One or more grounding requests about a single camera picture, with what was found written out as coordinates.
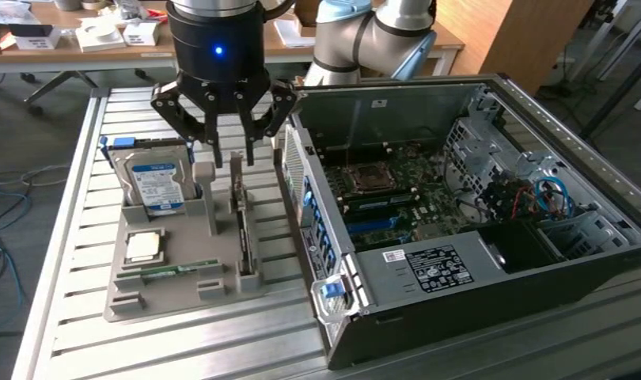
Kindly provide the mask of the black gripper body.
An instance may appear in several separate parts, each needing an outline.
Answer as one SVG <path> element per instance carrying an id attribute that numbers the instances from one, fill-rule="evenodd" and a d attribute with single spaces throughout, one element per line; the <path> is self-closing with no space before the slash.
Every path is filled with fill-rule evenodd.
<path id="1" fill-rule="evenodd" d="M 180 91 L 200 107 L 215 97 L 215 112 L 236 112 L 235 92 L 254 106 L 268 89 L 263 59 L 263 8 L 228 17 L 191 15 L 166 9 L 175 58 L 183 78 Z"/>

